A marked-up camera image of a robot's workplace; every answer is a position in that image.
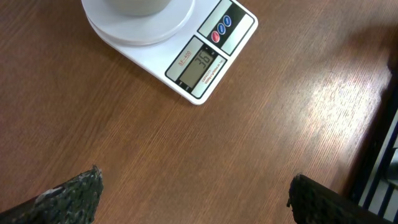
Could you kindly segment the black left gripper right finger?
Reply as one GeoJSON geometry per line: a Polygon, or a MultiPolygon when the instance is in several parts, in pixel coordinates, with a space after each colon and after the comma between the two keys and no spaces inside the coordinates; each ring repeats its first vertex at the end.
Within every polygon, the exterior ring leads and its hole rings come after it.
{"type": "Polygon", "coordinates": [[[392,224],[303,174],[292,179],[287,206],[297,224],[392,224]]]}

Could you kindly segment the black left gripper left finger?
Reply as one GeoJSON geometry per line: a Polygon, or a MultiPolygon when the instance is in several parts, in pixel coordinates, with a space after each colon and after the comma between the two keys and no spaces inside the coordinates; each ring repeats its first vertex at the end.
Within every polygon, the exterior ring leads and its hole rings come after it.
{"type": "Polygon", "coordinates": [[[101,169],[93,166],[40,195],[1,212],[1,224],[93,223],[103,189],[101,169]]]}

